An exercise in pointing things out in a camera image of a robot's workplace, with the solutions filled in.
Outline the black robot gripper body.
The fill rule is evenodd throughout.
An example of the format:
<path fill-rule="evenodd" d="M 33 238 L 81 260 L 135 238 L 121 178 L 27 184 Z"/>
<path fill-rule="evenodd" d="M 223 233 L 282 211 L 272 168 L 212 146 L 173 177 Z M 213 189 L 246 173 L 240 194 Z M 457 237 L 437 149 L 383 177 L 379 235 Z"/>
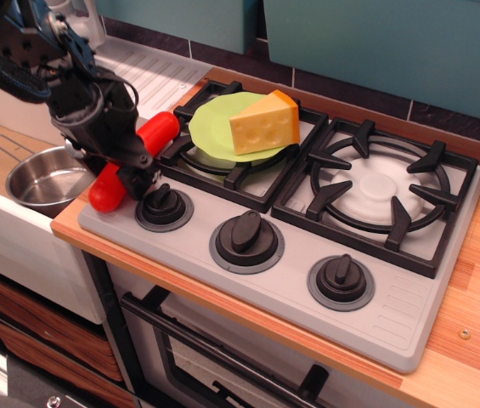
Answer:
<path fill-rule="evenodd" d="M 146 169 L 152 162 L 136 133 L 136 93 L 117 80 L 72 82 L 52 89 L 51 121 L 75 147 L 121 167 Z"/>

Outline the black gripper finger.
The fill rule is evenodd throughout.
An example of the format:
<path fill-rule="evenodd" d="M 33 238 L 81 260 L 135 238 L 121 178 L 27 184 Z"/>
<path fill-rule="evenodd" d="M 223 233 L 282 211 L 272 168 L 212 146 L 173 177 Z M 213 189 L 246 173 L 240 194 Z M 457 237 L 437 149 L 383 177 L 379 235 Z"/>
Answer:
<path fill-rule="evenodd" d="M 101 174 L 107 164 L 108 161 L 104 157 L 94 155 L 84 156 L 84 167 L 95 177 Z"/>
<path fill-rule="evenodd" d="M 134 200 L 139 201 L 156 183 L 160 177 L 160 170 L 154 164 L 144 169 L 123 166 L 116 171 L 116 175 L 127 194 Z"/>

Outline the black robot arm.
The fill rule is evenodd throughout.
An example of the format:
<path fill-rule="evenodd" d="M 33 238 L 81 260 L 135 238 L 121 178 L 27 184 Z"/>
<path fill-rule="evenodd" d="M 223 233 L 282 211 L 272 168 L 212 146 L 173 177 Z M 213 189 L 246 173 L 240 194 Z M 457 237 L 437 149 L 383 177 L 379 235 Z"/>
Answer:
<path fill-rule="evenodd" d="M 116 164 L 136 200 L 154 181 L 152 155 L 136 134 L 138 93 L 97 65 L 94 51 L 44 1 L 0 1 L 0 89 L 45 104 L 74 148 Z"/>

